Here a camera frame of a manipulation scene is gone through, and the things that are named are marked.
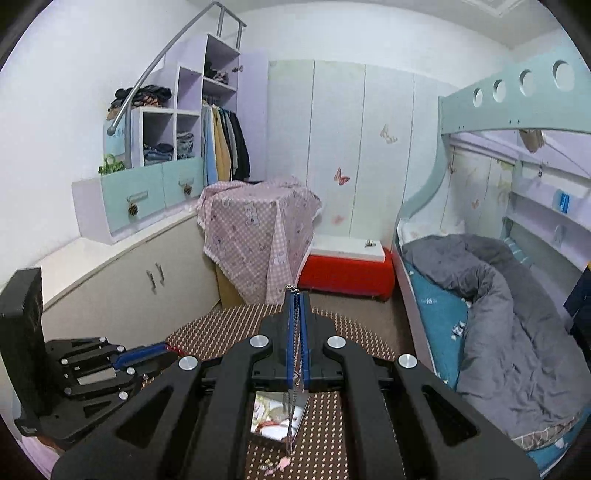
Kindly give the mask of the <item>silver metal tin box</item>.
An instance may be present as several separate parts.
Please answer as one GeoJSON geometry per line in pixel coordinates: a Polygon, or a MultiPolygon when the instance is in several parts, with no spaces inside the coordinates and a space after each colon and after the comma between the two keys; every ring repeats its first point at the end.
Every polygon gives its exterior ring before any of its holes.
{"type": "Polygon", "coordinates": [[[310,396],[307,392],[257,392],[250,433],[274,443],[293,443],[304,422],[310,396]]]}

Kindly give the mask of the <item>beige low cabinet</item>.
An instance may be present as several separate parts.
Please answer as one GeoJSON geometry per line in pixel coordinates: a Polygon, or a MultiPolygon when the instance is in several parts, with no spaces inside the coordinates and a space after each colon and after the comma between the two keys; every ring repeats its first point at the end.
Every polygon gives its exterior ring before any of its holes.
{"type": "Polygon", "coordinates": [[[38,262],[46,339],[164,340],[218,303],[197,216],[181,211],[113,245],[79,238],[38,262]]]}

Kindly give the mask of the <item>brown polka dot tablecloth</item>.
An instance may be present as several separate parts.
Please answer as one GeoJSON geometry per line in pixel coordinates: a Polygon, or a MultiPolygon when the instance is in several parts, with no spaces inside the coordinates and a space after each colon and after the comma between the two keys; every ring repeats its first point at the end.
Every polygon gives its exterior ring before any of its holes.
{"type": "Polygon", "coordinates": [[[370,355],[339,330],[325,355],[339,362],[335,391],[308,391],[301,378],[300,300],[295,307],[294,387],[308,392],[297,439],[263,445],[250,433],[257,362],[270,355],[259,334],[281,307],[250,307],[252,327],[222,356],[177,358],[128,406],[138,439],[119,461],[130,479],[403,479],[408,475],[391,420],[396,364],[370,355]]]}

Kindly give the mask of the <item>red storage ottoman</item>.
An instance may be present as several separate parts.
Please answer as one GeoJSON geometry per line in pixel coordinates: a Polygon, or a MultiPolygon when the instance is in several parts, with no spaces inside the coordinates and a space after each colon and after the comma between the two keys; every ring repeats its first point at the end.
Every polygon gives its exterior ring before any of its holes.
{"type": "Polygon", "coordinates": [[[396,274],[380,240],[315,234],[297,286],[304,290],[388,301],[396,274]]]}

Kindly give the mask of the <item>pink checkered cloth cover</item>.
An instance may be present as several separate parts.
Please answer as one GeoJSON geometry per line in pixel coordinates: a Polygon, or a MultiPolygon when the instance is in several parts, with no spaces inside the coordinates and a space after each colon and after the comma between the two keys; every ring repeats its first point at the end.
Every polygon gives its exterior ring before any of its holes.
{"type": "Polygon", "coordinates": [[[197,201],[204,254],[247,304],[279,304],[297,284],[322,201],[294,177],[207,186],[197,201]]]}

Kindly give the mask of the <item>teal bed sheet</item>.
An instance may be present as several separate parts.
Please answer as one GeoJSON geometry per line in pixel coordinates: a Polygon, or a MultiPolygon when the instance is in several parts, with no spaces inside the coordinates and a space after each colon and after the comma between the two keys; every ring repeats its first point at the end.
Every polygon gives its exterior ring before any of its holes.
{"type": "Polygon", "coordinates": [[[406,262],[436,375],[456,389],[463,357],[469,303],[425,278],[406,262]]]}

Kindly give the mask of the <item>green potted plant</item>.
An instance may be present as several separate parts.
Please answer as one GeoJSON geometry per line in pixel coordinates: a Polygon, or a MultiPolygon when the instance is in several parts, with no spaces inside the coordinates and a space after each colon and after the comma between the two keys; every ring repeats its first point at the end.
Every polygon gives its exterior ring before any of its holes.
{"type": "Polygon", "coordinates": [[[105,176],[125,170],[126,167],[121,160],[118,160],[114,155],[107,154],[103,158],[103,163],[98,167],[98,174],[105,176]]]}

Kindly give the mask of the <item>grey duvet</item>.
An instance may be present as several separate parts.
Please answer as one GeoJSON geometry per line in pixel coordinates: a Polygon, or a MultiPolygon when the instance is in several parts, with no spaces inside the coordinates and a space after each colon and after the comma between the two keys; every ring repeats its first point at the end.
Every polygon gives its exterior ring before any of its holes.
{"type": "Polygon", "coordinates": [[[590,405],[582,350],[541,284],[501,240],[428,236],[402,254],[471,303],[457,392],[526,451],[555,443],[590,405]]]}

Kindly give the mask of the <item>purple stair shelf unit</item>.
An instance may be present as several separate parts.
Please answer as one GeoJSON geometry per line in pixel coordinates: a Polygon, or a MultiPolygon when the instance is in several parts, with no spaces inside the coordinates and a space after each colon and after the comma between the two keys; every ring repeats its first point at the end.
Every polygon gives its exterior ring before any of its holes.
{"type": "Polygon", "coordinates": [[[266,179],[266,110],[269,60],[242,52],[206,34],[177,43],[148,85],[167,87],[164,107],[131,108],[114,134],[104,136],[104,156],[126,169],[72,185],[81,236],[114,244],[179,211],[205,186],[201,105],[235,112],[245,134],[250,182],[266,179]]]}

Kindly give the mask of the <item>hanging clothes row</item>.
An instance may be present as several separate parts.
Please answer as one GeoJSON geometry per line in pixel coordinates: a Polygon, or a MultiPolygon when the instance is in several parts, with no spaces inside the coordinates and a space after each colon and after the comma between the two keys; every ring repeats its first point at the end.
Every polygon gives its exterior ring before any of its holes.
{"type": "Polygon", "coordinates": [[[201,117],[205,184],[249,180],[249,150],[238,115],[204,101],[201,117]]]}

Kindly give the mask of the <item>white wardrobe with butterflies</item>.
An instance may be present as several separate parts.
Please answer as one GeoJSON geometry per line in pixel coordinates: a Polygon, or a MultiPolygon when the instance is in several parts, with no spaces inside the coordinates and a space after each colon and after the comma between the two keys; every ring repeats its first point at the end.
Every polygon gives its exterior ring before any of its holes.
{"type": "Polygon", "coordinates": [[[321,198],[315,233],[389,246],[433,170],[438,101],[455,90],[374,65],[270,62],[266,177],[294,176],[321,198]]]}

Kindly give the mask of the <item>folded dark clothes pile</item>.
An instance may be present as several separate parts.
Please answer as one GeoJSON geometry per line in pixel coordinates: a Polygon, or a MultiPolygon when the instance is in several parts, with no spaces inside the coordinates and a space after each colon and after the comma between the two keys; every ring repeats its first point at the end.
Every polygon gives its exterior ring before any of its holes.
{"type": "MultiPolygon", "coordinates": [[[[109,111],[114,112],[118,110],[124,103],[131,88],[118,89],[114,93],[114,100],[111,102],[109,111]]],[[[153,106],[164,107],[172,97],[172,92],[167,87],[158,85],[147,85],[139,88],[133,99],[131,100],[131,107],[153,106]]]]}

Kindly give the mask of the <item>teal bunk bed frame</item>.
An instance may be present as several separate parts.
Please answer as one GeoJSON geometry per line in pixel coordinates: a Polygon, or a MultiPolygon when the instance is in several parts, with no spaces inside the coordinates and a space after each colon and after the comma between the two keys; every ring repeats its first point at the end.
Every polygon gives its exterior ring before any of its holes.
{"type": "MultiPolygon", "coordinates": [[[[417,359],[436,375],[402,248],[471,234],[503,241],[531,271],[590,370],[588,65],[574,46],[530,58],[440,98],[438,125],[433,170],[394,238],[417,359]]],[[[590,405],[555,443],[523,451],[542,479],[588,478],[590,405]]]]}

